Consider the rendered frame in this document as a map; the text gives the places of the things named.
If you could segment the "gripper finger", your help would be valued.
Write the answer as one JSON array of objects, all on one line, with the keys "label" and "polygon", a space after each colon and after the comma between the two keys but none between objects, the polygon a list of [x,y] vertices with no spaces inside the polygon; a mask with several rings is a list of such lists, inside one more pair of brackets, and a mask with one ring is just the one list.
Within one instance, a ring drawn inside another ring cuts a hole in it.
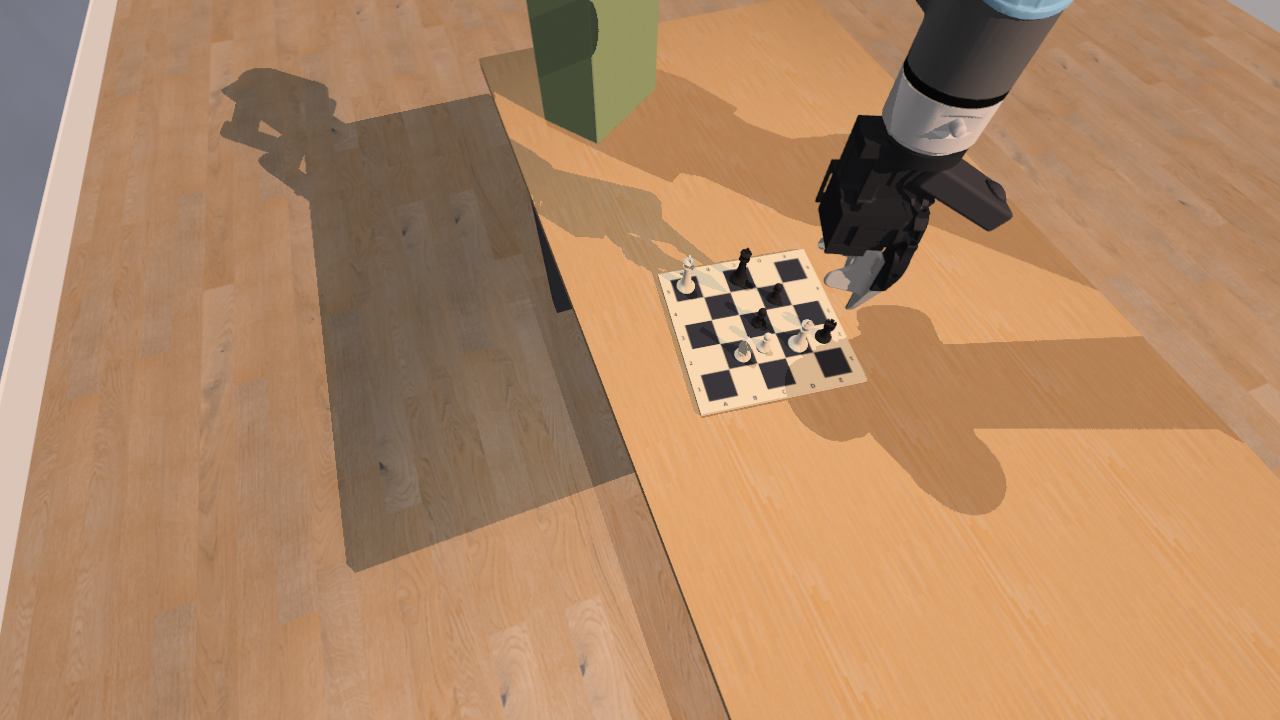
[{"label": "gripper finger", "polygon": [[[822,237],[822,238],[819,240],[819,242],[818,242],[818,249],[820,249],[820,250],[826,250],[826,246],[824,246],[824,240],[823,240],[823,237]],[[845,256],[845,258],[847,258],[847,259],[846,259],[846,263],[845,263],[845,265],[844,265],[844,266],[849,266],[849,265],[850,265],[850,264],[852,263],[852,260],[854,260],[854,259],[855,259],[856,256]]]},{"label": "gripper finger", "polygon": [[883,252],[867,250],[864,256],[856,256],[849,266],[827,273],[824,284],[852,292],[845,307],[852,310],[896,283],[906,272],[916,249],[915,232],[909,231],[899,249],[884,249]]}]

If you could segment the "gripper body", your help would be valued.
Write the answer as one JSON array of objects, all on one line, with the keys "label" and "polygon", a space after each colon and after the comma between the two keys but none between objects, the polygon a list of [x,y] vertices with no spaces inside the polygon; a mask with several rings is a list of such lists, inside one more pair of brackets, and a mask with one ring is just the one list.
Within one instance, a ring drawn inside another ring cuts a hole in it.
[{"label": "gripper body", "polygon": [[925,155],[886,135],[882,117],[858,115],[841,158],[831,159],[815,199],[824,254],[863,256],[867,250],[899,249],[909,231],[919,243],[934,199],[916,188],[915,181],[927,172],[956,167],[968,150]]}]

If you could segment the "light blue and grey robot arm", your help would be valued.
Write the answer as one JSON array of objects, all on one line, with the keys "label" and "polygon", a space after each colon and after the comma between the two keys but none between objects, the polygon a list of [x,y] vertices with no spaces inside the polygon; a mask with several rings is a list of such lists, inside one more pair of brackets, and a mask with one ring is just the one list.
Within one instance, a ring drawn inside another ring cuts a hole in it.
[{"label": "light blue and grey robot arm", "polygon": [[[1073,0],[916,3],[924,19],[882,117],[904,147],[943,156],[977,142]],[[984,231],[1012,218],[1004,187],[964,159],[948,170],[927,172],[915,184]]]}]

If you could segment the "black and cream chessboard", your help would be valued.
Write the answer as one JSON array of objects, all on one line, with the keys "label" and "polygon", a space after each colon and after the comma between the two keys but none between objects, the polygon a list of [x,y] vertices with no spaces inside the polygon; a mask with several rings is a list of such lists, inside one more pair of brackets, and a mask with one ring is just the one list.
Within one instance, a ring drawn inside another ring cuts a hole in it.
[{"label": "black and cream chessboard", "polygon": [[[804,249],[750,258],[744,286],[730,281],[739,263],[694,268],[692,293],[676,287],[684,270],[658,274],[700,416],[867,382]],[[777,283],[783,286],[781,301],[769,304]],[[760,307],[765,325],[756,329],[751,322]],[[806,319],[814,328],[806,350],[796,354],[788,338]],[[827,319],[837,325],[829,343],[820,345],[815,333]],[[768,332],[771,352],[755,348],[748,363],[733,357],[746,336],[756,347]]]}]

